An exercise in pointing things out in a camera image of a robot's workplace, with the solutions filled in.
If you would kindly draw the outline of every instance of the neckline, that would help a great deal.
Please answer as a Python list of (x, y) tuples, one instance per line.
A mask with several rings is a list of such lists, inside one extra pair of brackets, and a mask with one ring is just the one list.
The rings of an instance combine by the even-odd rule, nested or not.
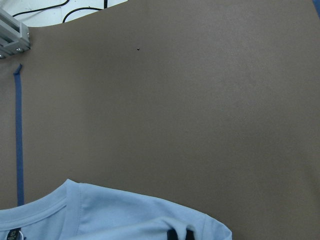
[(56, 190), (38, 200), (0, 210), (0, 231), (23, 228), (66, 208), (59, 240), (73, 237), (79, 225), (80, 194), (79, 184), (67, 179)]

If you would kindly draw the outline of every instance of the light blue t-shirt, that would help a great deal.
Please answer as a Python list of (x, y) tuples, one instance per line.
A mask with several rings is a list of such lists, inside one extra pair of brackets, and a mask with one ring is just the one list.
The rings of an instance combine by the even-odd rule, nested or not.
[(179, 240), (187, 230), (195, 240), (232, 240), (225, 225), (194, 209), (69, 179), (39, 200), (0, 210), (0, 240), (18, 228), (25, 240), (167, 240), (171, 229)]

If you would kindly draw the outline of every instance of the gray work surface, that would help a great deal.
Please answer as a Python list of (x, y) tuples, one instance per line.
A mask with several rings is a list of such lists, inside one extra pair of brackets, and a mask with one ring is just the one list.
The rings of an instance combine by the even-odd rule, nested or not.
[(197, 209), (235, 240), (320, 239), (311, 0), (130, 0), (30, 36), (0, 62), (1, 209), (21, 63), (27, 203), (69, 178)]

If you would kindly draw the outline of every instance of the t-shirt sleeve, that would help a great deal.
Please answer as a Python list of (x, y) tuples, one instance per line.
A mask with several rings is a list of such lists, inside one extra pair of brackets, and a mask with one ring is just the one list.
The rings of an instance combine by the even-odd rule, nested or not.
[(232, 232), (223, 223), (206, 214), (201, 240), (232, 240)]

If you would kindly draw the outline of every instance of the metal frame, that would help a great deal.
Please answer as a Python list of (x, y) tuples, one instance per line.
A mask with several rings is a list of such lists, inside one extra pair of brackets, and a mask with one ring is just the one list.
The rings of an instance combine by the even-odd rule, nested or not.
[(28, 27), (0, 8), (0, 59), (29, 49)]

